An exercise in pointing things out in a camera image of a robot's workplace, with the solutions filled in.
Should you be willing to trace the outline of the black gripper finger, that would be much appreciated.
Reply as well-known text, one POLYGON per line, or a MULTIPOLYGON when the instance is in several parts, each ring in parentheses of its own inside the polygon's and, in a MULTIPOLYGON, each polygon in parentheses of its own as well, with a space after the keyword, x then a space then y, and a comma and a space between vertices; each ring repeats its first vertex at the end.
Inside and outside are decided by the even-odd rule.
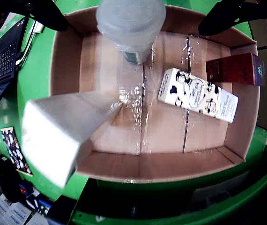
POLYGON ((267 0, 222 0, 214 5, 198 26, 202 36, 213 36, 240 23, 267 19, 267 0))
POLYGON ((66 31, 68 21, 52 0, 0 0, 0 14, 16 13, 55 31, 66 31))

